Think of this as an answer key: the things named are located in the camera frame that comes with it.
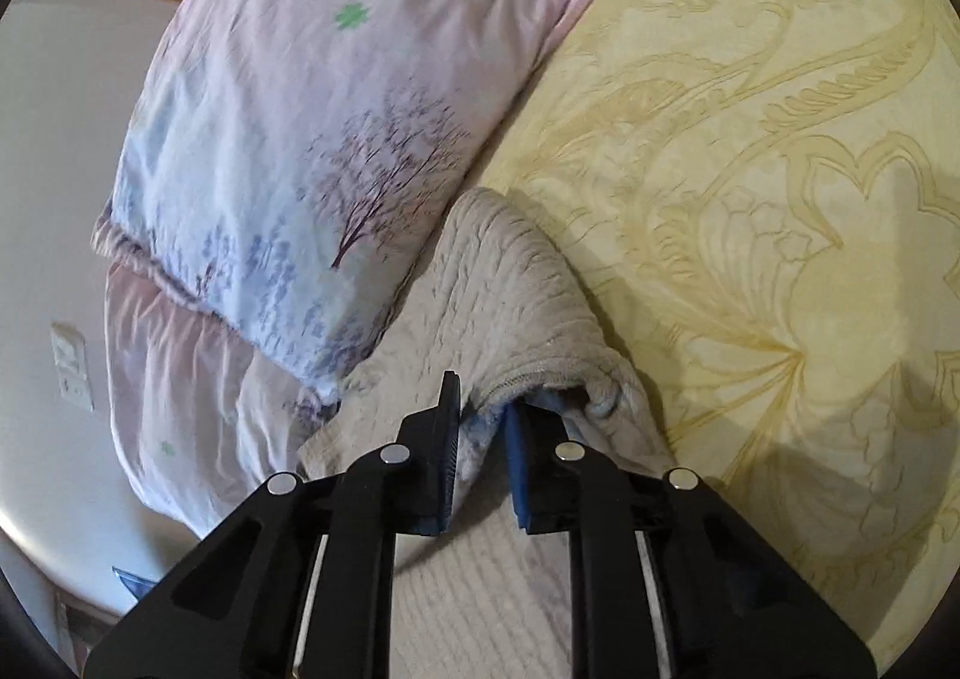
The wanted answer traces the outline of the beige cable-knit sweater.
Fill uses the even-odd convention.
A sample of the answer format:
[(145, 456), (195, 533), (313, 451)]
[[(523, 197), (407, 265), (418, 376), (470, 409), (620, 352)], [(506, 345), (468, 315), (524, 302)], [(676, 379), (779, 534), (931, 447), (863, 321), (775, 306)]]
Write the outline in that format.
[(302, 466), (319, 479), (391, 442), (405, 415), (434, 406), (448, 370), (464, 403), (454, 520), (436, 539), (398, 539), (392, 672), (569, 676), (568, 541), (517, 528), (493, 447), (501, 415), (530, 394), (625, 468), (661, 474), (674, 456), (565, 258), (485, 188), (455, 201), (391, 326), (343, 383), (337, 414), (299, 450)]

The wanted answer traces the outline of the yellow patterned bedspread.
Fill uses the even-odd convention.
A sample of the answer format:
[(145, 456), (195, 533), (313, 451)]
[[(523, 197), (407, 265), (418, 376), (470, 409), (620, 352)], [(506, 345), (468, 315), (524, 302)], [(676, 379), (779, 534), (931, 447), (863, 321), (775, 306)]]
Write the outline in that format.
[(665, 438), (869, 645), (958, 569), (949, 0), (596, 0), (483, 172)]

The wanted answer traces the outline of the right floral pillow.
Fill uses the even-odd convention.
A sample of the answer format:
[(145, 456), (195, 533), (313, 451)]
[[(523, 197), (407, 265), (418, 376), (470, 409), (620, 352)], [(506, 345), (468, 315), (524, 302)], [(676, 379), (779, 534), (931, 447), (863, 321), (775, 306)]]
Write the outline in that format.
[(370, 355), (449, 201), (594, 0), (182, 0), (94, 225), (110, 431), (206, 534)]

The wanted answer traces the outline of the wall power outlet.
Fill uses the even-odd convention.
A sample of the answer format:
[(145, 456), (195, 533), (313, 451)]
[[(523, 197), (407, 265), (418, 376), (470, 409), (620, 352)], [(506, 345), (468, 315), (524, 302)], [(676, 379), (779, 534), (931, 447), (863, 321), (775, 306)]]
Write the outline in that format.
[(75, 408), (93, 412), (93, 386), (89, 380), (86, 341), (82, 333), (65, 323), (52, 323), (50, 345), (60, 397)]

